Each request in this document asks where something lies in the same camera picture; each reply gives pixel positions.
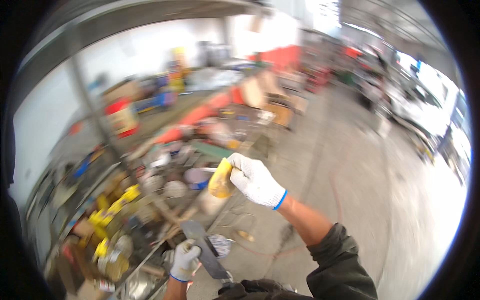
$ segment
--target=workshop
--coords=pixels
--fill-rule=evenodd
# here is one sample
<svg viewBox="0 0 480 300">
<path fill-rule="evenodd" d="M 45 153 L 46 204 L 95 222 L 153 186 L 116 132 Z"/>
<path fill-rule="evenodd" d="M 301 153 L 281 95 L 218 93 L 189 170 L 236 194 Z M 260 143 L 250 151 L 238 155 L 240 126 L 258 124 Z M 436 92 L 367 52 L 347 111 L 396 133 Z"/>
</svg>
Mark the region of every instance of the workshop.
<svg viewBox="0 0 480 300">
<path fill-rule="evenodd" d="M 319 299 L 291 197 L 347 229 L 375 297 L 413 300 L 470 183 L 462 79 L 415 0 L 59 1 L 9 97 L 9 194 L 57 299 L 171 300 L 177 279 L 210 300 L 261 278 Z"/>
</svg>

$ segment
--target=gloved hand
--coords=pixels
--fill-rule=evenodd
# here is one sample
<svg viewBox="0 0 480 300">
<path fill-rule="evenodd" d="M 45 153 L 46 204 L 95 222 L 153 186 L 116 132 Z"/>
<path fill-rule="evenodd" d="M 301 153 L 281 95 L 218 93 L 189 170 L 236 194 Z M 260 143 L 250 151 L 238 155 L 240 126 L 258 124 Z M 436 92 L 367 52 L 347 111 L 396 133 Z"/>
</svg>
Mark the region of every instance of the gloved hand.
<svg viewBox="0 0 480 300">
<path fill-rule="evenodd" d="M 178 281 L 189 282 L 198 266 L 198 256 L 202 249 L 193 246 L 194 242 L 195 240 L 185 240 L 175 248 L 175 259 L 170 270 L 170 276 Z"/>
<path fill-rule="evenodd" d="M 230 155 L 227 160 L 233 167 L 230 180 L 248 200 L 274 210 L 280 207 L 287 190 L 273 179 L 260 160 L 245 157 L 240 153 Z"/>
</svg>

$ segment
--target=concrete floor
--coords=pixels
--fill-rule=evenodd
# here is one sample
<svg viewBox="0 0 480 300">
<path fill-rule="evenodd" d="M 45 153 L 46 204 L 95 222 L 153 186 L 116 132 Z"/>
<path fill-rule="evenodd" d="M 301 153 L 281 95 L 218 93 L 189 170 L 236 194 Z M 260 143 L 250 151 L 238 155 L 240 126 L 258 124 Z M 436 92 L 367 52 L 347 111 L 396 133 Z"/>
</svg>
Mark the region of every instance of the concrete floor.
<svg viewBox="0 0 480 300">
<path fill-rule="evenodd" d="M 311 95 L 295 132 L 281 135 L 269 169 L 291 195 L 346 226 L 379 299 L 415 299 L 455 234 L 465 189 L 441 158 L 435 166 L 423 163 L 397 125 L 380 138 L 369 127 L 370 116 L 344 87 Z M 241 213 L 256 216 L 253 229 L 249 215 L 222 227 Z M 245 201 L 220 225 L 214 233 L 257 252 L 234 244 L 221 260 L 236 281 L 271 278 L 311 295 L 305 278 L 317 265 L 280 214 Z M 233 229 L 250 230 L 255 242 L 238 238 Z M 205 269 L 194 279 L 189 300 L 217 297 L 221 285 Z"/>
</svg>

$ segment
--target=jacket sleeve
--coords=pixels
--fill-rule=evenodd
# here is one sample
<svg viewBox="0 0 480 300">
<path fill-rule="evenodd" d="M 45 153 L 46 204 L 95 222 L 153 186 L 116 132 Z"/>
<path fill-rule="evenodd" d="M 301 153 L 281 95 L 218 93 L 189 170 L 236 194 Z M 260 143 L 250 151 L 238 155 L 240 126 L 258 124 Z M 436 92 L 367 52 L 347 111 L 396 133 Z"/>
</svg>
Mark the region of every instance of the jacket sleeve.
<svg viewBox="0 0 480 300">
<path fill-rule="evenodd" d="M 319 244 L 307 248 L 319 266 L 307 276 L 315 298 L 377 299 L 375 284 L 359 263 L 357 243 L 343 225 L 336 223 Z"/>
</svg>

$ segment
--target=clutter pile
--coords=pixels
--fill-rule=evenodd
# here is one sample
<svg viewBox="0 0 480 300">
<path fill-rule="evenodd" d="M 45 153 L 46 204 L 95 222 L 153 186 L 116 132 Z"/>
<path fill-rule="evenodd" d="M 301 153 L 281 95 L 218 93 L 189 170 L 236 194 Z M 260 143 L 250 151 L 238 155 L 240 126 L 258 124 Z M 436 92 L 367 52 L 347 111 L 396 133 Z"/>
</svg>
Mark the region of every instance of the clutter pile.
<svg viewBox="0 0 480 300">
<path fill-rule="evenodd" d="M 113 142 L 92 139 L 93 150 L 62 155 L 45 177 L 55 178 L 53 185 L 39 190 L 46 196 L 32 201 L 28 239 L 37 263 L 68 295 L 144 300 L 158 293 L 171 252 L 185 239 L 180 225 L 199 220 L 211 226 L 235 194 L 226 157 L 240 152 L 268 160 L 277 133 L 293 130 L 296 116 L 306 112 L 306 80 L 299 72 L 274 73 L 271 64 L 251 60 L 193 70 L 183 51 L 174 49 L 167 72 L 126 78 L 101 93 Z M 94 133 L 88 118 L 73 123 L 55 153 Z M 111 148 L 121 155 L 113 165 Z M 38 201 L 48 193 L 53 201 Z M 50 227 L 49 240 L 36 226 Z M 232 240 L 208 238 L 221 245 L 217 257 L 228 254 Z"/>
</svg>

